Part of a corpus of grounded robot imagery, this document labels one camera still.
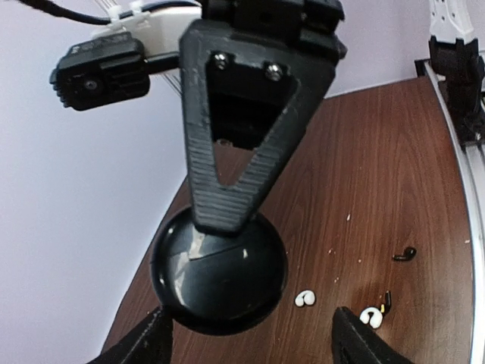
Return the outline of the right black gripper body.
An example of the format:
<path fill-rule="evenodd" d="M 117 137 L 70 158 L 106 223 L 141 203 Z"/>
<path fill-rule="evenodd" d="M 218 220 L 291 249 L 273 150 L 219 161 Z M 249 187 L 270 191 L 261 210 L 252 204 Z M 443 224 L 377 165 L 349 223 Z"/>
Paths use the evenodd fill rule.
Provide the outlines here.
<path fill-rule="evenodd" d="M 337 65 L 347 47 L 336 35 L 345 20 L 340 1 L 201 1 L 202 18 L 229 24 L 240 33 L 284 43 Z"/>

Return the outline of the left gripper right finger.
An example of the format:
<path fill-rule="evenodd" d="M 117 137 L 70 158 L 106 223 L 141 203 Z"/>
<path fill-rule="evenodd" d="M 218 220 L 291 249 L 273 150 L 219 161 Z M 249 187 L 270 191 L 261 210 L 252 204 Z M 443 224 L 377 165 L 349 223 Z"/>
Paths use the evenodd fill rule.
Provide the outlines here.
<path fill-rule="evenodd" d="M 331 349 L 333 363 L 409 363 L 345 306 L 333 314 Z"/>

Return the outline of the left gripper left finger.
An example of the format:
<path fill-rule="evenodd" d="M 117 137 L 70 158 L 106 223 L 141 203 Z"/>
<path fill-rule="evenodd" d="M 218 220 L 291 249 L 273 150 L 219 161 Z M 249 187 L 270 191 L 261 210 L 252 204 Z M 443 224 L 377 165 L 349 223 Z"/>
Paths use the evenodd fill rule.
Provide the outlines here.
<path fill-rule="evenodd" d="M 157 307 L 90 364 L 170 363 L 173 333 L 172 318 L 162 307 Z"/>

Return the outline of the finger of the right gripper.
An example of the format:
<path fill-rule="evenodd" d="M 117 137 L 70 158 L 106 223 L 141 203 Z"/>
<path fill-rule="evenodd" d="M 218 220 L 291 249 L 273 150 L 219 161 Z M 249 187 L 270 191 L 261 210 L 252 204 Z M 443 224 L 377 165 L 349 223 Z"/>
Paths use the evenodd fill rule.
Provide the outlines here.
<path fill-rule="evenodd" d="M 334 80 L 337 37 L 301 26 L 271 33 L 198 19 L 179 41 L 192 219 L 207 234 L 238 234 L 258 211 Z M 232 185 L 219 181 L 214 143 L 253 156 Z"/>

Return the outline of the black round charging case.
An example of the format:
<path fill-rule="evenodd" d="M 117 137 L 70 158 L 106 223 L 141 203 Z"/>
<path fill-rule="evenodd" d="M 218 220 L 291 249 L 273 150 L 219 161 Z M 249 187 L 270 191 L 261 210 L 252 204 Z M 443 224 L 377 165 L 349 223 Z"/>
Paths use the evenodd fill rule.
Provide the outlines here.
<path fill-rule="evenodd" d="M 280 302 L 288 260 L 276 228 L 257 214 L 236 236 L 203 234 L 189 207 L 152 240 L 153 290 L 169 316 L 201 334 L 225 336 L 263 322 Z"/>

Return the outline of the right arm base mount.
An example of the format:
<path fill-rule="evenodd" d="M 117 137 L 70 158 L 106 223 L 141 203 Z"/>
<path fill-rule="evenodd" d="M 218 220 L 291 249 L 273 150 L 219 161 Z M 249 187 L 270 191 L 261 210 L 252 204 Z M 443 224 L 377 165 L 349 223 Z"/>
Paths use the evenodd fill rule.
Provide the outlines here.
<path fill-rule="evenodd" d="M 428 42 L 429 64 L 435 74 L 445 77 L 443 89 L 446 108 L 459 144 L 484 144 L 484 109 L 482 84 L 484 59 L 479 54 L 478 39 L 454 43 L 441 42 L 431 36 Z"/>

